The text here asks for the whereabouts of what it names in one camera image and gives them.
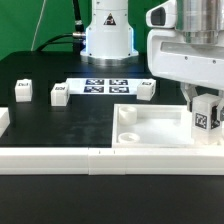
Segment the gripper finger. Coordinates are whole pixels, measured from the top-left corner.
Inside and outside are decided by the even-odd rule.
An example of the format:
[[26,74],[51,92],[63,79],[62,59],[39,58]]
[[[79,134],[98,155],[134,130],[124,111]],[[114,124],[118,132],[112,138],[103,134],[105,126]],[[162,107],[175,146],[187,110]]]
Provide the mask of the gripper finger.
[[196,86],[193,84],[182,83],[180,89],[183,93],[183,96],[187,102],[187,110],[192,111],[193,99],[198,96],[196,91]]
[[217,120],[220,122],[224,121],[224,98],[221,98],[217,105]]

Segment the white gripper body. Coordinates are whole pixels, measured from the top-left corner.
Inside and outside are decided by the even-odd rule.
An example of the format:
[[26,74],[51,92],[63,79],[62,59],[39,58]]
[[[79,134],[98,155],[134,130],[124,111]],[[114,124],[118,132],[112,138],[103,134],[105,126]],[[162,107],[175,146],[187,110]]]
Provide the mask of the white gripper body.
[[154,76],[224,90],[224,0],[167,0],[146,23]]

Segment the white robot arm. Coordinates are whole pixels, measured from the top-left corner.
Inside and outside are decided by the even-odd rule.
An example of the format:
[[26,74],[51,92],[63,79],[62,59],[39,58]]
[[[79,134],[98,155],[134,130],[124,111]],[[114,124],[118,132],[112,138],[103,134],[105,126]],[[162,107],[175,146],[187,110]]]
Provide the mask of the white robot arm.
[[[189,105],[197,86],[219,91],[215,117],[224,121],[224,0],[167,0],[146,13],[148,67],[181,83]],[[111,64],[136,57],[128,0],[92,0],[83,60]]]

